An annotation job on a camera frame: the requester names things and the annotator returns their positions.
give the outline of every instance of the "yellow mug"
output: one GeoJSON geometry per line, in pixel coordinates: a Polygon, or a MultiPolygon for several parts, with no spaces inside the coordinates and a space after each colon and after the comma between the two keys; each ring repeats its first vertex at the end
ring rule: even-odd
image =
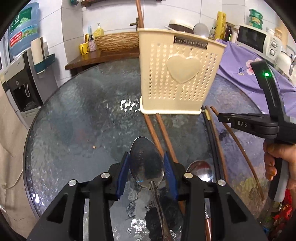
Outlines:
{"type": "Polygon", "coordinates": [[[80,44],[79,49],[80,49],[81,55],[85,55],[89,53],[89,44],[88,43],[80,44]]]}

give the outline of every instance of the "white microwave oven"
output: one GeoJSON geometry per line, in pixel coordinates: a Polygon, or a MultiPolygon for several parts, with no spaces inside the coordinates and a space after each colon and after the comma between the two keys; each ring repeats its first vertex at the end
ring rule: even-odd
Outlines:
{"type": "Polygon", "coordinates": [[[250,49],[272,64],[282,51],[282,42],[278,37],[249,25],[239,26],[236,43],[250,49]]]}

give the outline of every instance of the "human hand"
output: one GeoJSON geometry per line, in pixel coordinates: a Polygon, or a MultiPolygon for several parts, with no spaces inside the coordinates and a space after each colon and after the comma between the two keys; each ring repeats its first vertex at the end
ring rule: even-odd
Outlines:
{"type": "Polygon", "coordinates": [[[263,143],[265,177],[271,181],[277,173],[275,165],[275,157],[282,158],[289,163],[290,179],[287,188],[296,188],[296,145],[286,144],[268,144],[265,140],[263,143]]]}

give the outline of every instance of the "metal spoon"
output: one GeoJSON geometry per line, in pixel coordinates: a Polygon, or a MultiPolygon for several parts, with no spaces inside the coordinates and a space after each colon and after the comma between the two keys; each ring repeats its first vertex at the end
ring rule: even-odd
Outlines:
{"type": "MultiPolygon", "coordinates": [[[[206,161],[194,161],[187,168],[187,172],[198,176],[202,181],[212,182],[214,179],[214,173],[211,166],[206,161]]],[[[207,241],[212,240],[211,232],[211,219],[210,215],[205,207],[205,221],[206,221],[206,238],[207,241]]]]}
{"type": "Polygon", "coordinates": [[[163,233],[163,241],[173,241],[157,193],[157,187],[162,181],[165,171],[163,158],[156,146],[145,137],[135,139],[129,155],[129,165],[135,181],[152,191],[163,233]]]}

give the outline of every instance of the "wooden rod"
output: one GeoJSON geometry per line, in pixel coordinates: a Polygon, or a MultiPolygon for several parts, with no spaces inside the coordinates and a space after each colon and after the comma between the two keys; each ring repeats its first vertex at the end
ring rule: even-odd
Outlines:
{"type": "Polygon", "coordinates": [[[140,0],[136,0],[136,5],[137,5],[137,11],[138,11],[138,17],[139,17],[139,28],[143,28],[144,27],[144,21],[143,21],[143,15],[142,15],[140,0]]]}
{"type": "MultiPolygon", "coordinates": [[[[215,107],[211,106],[211,109],[212,109],[212,111],[215,113],[216,116],[219,115],[219,112],[215,109],[215,107]]],[[[244,158],[246,159],[246,161],[247,161],[247,163],[248,163],[248,165],[249,165],[249,168],[251,169],[251,172],[252,172],[252,174],[253,174],[253,176],[254,176],[254,178],[255,178],[255,181],[256,181],[256,183],[257,183],[258,190],[259,190],[259,192],[260,192],[261,198],[262,198],[262,200],[264,201],[265,198],[264,198],[263,190],[262,190],[262,187],[261,187],[261,185],[260,185],[260,182],[259,182],[258,176],[257,176],[257,174],[256,174],[256,172],[255,172],[255,169],[254,169],[254,167],[253,167],[253,165],[252,165],[250,159],[248,158],[248,156],[247,156],[247,154],[246,154],[244,148],[243,148],[242,145],[240,144],[240,142],[239,142],[238,138],[236,137],[236,135],[233,133],[232,129],[231,129],[226,123],[223,123],[223,122],[222,122],[222,124],[224,125],[224,127],[226,128],[226,130],[229,132],[229,134],[232,136],[233,140],[235,141],[235,143],[237,144],[238,148],[240,149],[242,155],[243,155],[244,158]]]]}
{"type": "Polygon", "coordinates": [[[165,139],[165,143],[166,143],[166,145],[168,147],[168,151],[170,153],[170,156],[173,159],[173,162],[179,163],[178,160],[177,160],[176,154],[174,152],[173,145],[172,145],[172,143],[170,141],[170,138],[168,137],[168,133],[166,131],[165,125],[163,123],[163,120],[162,120],[160,114],[156,113],[155,116],[156,116],[157,122],[159,124],[161,133],[163,134],[163,138],[165,139]]]}
{"type": "Polygon", "coordinates": [[[165,153],[163,151],[163,148],[160,145],[160,141],[159,141],[159,139],[157,137],[157,134],[155,132],[155,129],[154,129],[154,127],[152,125],[152,122],[150,120],[150,117],[147,114],[144,114],[144,119],[146,121],[148,130],[149,130],[149,132],[150,132],[150,134],[152,136],[153,142],[154,142],[156,148],[158,149],[159,154],[161,155],[161,157],[163,157],[165,153]]]}
{"type": "Polygon", "coordinates": [[[210,118],[209,121],[213,126],[214,136],[215,136],[217,147],[218,147],[217,151],[219,152],[219,156],[220,156],[220,159],[221,159],[221,162],[222,162],[222,169],[223,169],[223,172],[224,172],[225,181],[227,183],[229,183],[226,160],[225,160],[225,156],[224,156],[224,153],[223,153],[223,148],[221,146],[218,131],[217,131],[216,125],[214,123],[214,120],[213,120],[213,118],[211,116],[210,108],[208,106],[206,106],[206,111],[207,111],[207,114],[209,115],[209,118],[210,118]]]}

